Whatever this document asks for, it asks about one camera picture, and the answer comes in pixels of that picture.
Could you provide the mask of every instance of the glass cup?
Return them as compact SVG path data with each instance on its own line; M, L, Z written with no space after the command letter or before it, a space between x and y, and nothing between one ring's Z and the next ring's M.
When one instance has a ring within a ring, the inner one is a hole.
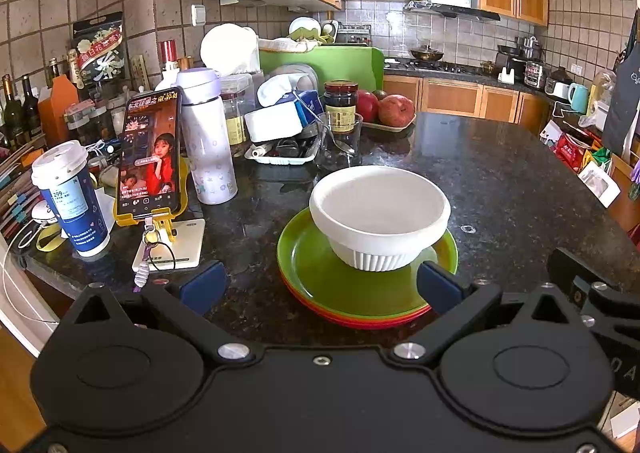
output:
M320 148L315 159L318 167L335 172L342 168L350 168L351 166L362 164L362 155L360 154L362 116L355 114L355 123L347 126L342 125L339 131L330 129L329 116L326 112L320 114L318 118L321 121L321 123L318 123ZM353 153L350 154L345 151L347 148L352 148Z

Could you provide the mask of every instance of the teal mug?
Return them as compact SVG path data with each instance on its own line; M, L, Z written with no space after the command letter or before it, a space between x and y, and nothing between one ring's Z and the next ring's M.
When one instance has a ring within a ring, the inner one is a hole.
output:
M587 113L587 101L589 100L589 91L587 87L572 83L569 87L569 104L571 109L581 114Z

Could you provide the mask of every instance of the frying pan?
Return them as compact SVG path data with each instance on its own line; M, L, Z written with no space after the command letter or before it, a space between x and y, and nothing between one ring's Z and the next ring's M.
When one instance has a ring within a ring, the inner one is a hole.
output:
M421 59L422 61L438 61L444 56L443 52L434 50L430 46L427 46L426 48L412 48L411 54L414 55L415 59Z
M508 45L498 45L498 51L508 56L519 56L522 52L520 47L510 47Z

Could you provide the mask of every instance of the screw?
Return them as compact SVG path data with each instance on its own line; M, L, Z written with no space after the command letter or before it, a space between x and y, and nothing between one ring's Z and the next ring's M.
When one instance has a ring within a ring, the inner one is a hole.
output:
M218 349L218 355L220 355L220 357L232 361L244 359L249 355L249 352L251 352L249 347L242 343L226 343Z
M54 443L47 448L47 453L67 453L67 451L62 444Z
M426 351L419 343L400 343L394 347L394 354L402 359L420 359Z
M331 358L327 356L314 357L314 363L319 367L325 367L331 364Z
M598 449L593 444L583 444L575 453L598 453Z
M588 314L583 314L582 322L586 327L593 327L595 325L596 319L593 316L589 316Z

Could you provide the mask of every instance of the tiled wall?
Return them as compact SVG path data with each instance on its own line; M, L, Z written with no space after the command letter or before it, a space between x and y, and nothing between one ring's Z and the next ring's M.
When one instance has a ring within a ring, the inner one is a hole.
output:
M536 30L546 62L567 71L572 63L580 65L583 75L570 76L590 86L595 74L613 69L635 12L636 0L549 0L548 29Z
M30 74L44 86L46 62L65 53L75 15L76 0L0 0L0 75Z
M371 24L373 45L386 56L411 57L409 49L430 44L444 51L444 61L479 65L495 61L498 45L515 46L517 37L532 36L533 24L503 17L500 22L444 18L439 14L407 13L403 2L345 0L334 13L340 22Z
M207 25L191 25L191 5L204 4ZM252 27L262 38L277 38L288 32L290 13L286 8L220 6L217 0L78 0L78 18L124 11L124 29L129 56L142 54L151 85L161 80L158 43L176 40L178 57L200 60L200 43L206 32L221 22Z

